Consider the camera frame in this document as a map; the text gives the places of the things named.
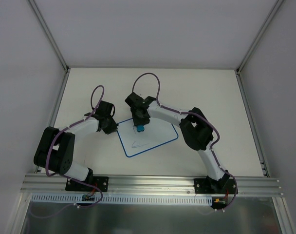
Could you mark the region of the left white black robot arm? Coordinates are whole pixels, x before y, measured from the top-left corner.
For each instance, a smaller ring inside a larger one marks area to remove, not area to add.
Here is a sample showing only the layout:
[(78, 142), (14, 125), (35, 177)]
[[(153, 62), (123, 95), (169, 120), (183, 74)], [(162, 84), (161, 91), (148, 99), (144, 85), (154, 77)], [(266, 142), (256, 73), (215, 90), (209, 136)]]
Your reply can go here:
[(66, 191), (95, 192), (97, 187), (106, 192), (108, 178), (96, 177), (91, 168), (75, 162), (74, 145), (90, 134), (116, 132), (118, 124), (113, 119), (114, 114), (114, 104), (101, 101), (93, 113), (86, 113), (79, 124), (64, 132), (55, 127), (45, 128), (33, 159), (34, 164), (66, 176), (69, 179)]

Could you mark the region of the blue-framed small whiteboard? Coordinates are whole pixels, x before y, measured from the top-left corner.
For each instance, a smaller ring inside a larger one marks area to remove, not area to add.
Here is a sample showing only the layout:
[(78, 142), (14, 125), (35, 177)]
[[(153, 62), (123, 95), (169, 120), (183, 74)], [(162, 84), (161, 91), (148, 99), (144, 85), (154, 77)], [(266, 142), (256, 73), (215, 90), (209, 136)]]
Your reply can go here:
[(137, 132), (133, 119), (118, 123), (117, 134), (126, 157), (134, 157), (179, 138), (173, 124), (152, 118), (143, 132)]

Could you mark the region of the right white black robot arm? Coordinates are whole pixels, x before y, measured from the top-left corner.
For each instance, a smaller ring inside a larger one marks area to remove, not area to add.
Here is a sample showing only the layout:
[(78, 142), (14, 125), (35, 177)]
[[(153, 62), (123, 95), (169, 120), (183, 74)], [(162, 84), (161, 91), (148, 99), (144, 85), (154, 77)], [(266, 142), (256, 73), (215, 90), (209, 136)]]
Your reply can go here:
[(190, 111), (175, 110), (161, 105), (156, 98), (143, 99), (132, 92), (125, 99), (130, 107), (132, 119), (136, 131), (145, 130), (145, 125), (150, 123), (151, 118), (160, 119), (180, 128), (186, 145), (195, 150), (201, 157), (207, 177), (200, 187), (206, 193), (221, 194), (227, 188), (230, 178), (228, 171), (223, 169), (217, 156), (212, 150), (213, 128), (200, 109), (193, 108)]

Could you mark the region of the blue foam whiteboard eraser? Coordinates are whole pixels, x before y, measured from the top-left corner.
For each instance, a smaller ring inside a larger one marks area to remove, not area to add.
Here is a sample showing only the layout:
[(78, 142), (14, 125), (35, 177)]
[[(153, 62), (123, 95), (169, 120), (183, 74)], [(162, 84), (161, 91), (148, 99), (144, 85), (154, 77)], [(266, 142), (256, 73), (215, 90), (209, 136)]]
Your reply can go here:
[(144, 125), (138, 125), (138, 126), (136, 126), (136, 131), (137, 132), (143, 132), (144, 130), (145, 130)]

